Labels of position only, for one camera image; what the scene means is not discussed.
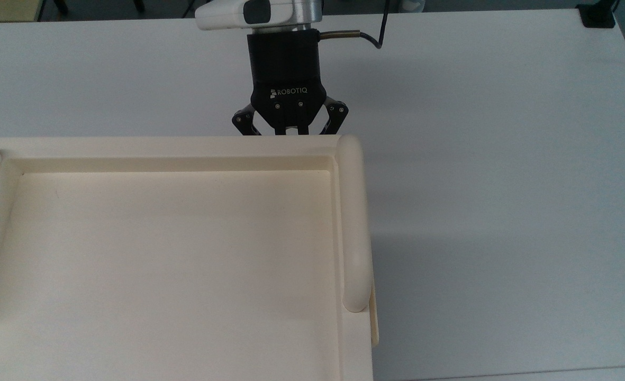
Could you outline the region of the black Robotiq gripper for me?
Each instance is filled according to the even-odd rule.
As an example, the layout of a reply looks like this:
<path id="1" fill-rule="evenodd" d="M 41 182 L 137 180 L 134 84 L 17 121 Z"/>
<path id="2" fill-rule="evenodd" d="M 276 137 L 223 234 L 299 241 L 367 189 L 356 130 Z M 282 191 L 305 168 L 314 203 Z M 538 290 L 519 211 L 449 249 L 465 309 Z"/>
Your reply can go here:
<path id="1" fill-rule="evenodd" d="M 348 106 L 327 98 L 321 83 L 320 32 L 307 29 L 254 33 L 247 36 L 251 63 L 251 104 L 235 112 L 231 121 L 245 137 L 259 137 L 255 111 L 276 135 L 289 128 L 308 135 L 310 125 L 324 105 L 327 123 L 319 135 L 336 135 L 348 116 Z"/>

